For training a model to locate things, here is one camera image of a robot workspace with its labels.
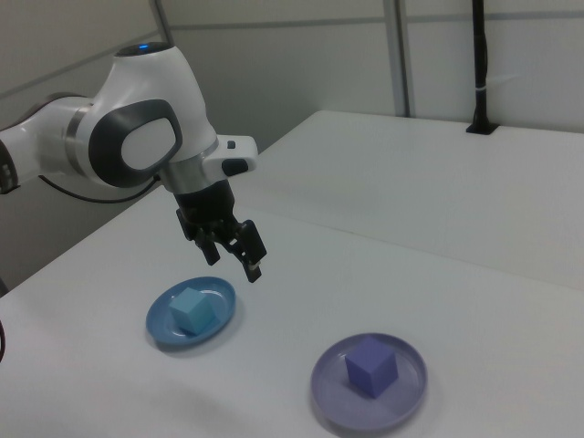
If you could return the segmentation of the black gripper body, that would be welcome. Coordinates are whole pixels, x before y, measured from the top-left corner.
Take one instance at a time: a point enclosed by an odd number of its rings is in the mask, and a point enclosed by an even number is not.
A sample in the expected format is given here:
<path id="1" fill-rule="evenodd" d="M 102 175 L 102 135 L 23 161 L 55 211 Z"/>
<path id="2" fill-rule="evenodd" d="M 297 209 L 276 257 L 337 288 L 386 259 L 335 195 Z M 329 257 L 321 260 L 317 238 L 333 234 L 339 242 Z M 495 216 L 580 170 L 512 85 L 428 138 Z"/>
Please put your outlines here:
<path id="1" fill-rule="evenodd" d="M 227 180 L 193 193 L 175 194 L 177 216 L 188 241 L 197 235 L 214 235 L 224 241 L 235 237 L 238 222 L 233 214 L 235 197 Z"/>

